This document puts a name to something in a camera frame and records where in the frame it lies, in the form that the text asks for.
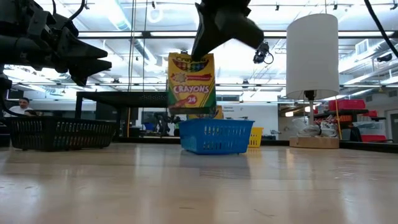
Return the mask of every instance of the yellow basket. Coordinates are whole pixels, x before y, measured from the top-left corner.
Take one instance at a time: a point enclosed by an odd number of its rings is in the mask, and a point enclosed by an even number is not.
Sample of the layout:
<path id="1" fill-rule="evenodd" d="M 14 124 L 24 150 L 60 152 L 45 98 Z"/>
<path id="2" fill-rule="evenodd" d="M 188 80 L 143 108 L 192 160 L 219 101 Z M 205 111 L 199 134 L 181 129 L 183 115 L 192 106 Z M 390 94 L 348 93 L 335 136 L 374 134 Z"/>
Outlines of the yellow basket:
<path id="1" fill-rule="evenodd" d="M 252 128 L 251 129 L 249 147 L 260 147 L 263 129 L 264 128 Z"/>

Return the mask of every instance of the black mesh basket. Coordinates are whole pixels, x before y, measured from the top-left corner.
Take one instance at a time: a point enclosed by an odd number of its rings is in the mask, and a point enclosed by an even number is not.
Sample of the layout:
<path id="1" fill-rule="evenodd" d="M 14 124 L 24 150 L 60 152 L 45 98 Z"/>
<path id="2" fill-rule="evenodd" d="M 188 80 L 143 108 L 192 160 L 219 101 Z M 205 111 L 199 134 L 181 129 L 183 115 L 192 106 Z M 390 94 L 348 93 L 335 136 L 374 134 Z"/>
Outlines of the black mesh basket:
<path id="1" fill-rule="evenodd" d="M 12 146 L 58 151 L 102 148 L 111 144 L 116 123 L 52 116 L 6 118 Z"/>

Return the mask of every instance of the blue basket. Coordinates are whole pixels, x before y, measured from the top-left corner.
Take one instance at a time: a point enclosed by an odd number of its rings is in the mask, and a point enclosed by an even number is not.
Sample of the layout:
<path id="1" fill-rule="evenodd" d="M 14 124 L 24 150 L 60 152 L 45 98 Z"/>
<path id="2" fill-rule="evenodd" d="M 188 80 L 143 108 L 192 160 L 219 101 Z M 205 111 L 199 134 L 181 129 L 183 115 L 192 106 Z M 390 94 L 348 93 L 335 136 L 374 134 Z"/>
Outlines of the blue basket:
<path id="1" fill-rule="evenodd" d="M 196 154 L 245 153 L 254 121 L 191 119 L 180 123 L 181 145 Z"/>

